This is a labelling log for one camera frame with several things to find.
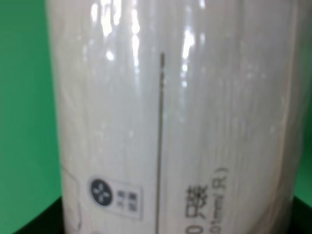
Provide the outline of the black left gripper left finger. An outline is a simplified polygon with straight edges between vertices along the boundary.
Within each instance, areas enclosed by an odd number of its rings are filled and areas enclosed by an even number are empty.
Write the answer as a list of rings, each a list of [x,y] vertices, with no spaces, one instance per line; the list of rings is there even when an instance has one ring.
[[[45,211],[15,234],[64,234],[62,199],[59,197]]]

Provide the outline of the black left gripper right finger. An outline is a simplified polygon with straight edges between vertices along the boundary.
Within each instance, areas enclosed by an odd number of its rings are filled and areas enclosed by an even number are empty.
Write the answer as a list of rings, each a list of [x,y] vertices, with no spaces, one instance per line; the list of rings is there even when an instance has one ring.
[[[312,208],[295,197],[290,224],[291,234],[312,234]]]

